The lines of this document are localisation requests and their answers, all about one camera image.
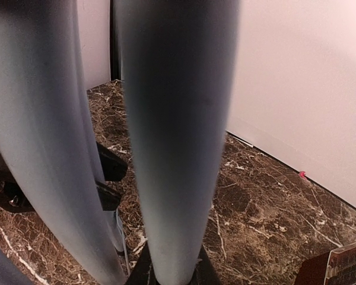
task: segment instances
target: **white wall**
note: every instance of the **white wall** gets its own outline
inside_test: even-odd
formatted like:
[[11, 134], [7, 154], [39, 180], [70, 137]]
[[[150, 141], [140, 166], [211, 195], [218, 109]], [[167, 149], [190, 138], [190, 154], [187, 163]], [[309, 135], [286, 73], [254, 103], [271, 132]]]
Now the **white wall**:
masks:
[[243, 1], [228, 130], [356, 207], [356, 0]]
[[109, 0], [78, 0], [85, 87], [110, 81]]

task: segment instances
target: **red object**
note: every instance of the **red object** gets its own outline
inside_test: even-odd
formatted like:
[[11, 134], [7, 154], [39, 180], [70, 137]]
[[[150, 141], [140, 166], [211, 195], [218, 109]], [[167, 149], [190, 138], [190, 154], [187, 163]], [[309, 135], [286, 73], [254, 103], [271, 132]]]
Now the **red object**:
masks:
[[323, 285], [330, 252], [304, 261], [299, 269], [294, 285]]
[[301, 176], [301, 178], [307, 180], [307, 178], [306, 178], [306, 172], [305, 172], [305, 171], [300, 171], [300, 172], [299, 172], [299, 176]]

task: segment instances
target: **black metal bracket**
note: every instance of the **black metal bracket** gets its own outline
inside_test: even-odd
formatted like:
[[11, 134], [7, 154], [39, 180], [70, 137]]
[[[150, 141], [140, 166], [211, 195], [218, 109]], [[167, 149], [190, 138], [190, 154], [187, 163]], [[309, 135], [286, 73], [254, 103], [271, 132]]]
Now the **black metal bracket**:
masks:
[[128, 164], [98, 142], [96, 146], [106, 181], [120, 181], [123, 179], [126, 175]]
[[[128, 169], [127, 163], [99, 143], [97, 143], [97, 149], [105, 180], [120, 181], [123, 179]], [[121, 194], [100, 182], [96, 182], [96, 190], [103, 210], [116, 211], [120, 204]], [[0, 171], [0, 207], [11, 213], [34, 211], [9, 170]]]
[[[104, 211], [116, 211], [121, 194], [107, 185], [96, 182], [96, 190]], [[11, 213], [34, 212], [21, 188], [12, 182], [0, 181], [0, 207]]]
[[[142, 249], [136, 266], [125, 285], [159, 285], [158, 281], [155, 279], [147, 243]], [[217, 276], [203, 246], [199, 252], [194, 275], [188, 285], [221, 285], [219, 277]]]

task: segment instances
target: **bolt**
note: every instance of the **bolt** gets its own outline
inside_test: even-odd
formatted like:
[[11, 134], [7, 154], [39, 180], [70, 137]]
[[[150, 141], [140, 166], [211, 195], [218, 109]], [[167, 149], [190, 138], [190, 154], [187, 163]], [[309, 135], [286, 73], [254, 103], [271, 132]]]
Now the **bolt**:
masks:
[[5, 187], [5, 181], [0, 181], [0, 192], [4, 192], [4, 187]]
[[19, 202], [19, 199], [17, 196], [15, 196], [12, 200], [9, 201], [9, 204], [12, 207], [19, 207], [18, 202]]

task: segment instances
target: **marble floor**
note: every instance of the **marble floor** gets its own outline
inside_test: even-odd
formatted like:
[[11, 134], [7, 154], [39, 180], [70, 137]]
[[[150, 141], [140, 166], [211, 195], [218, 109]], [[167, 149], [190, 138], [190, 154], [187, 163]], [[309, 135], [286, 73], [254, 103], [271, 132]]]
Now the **marble floor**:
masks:
[[[145, 243], [121, 82], [88, 92], [97, 140], [125, 159], [110, 183], [133, 267]], [[293, 284], [301, 263], [356, 241], [356, 211], [286, 165], [226, 136], [204, 246], [223, 284]], [[35, 284], [96, 284], [37, 214], [0, 209], [0, 248]]]

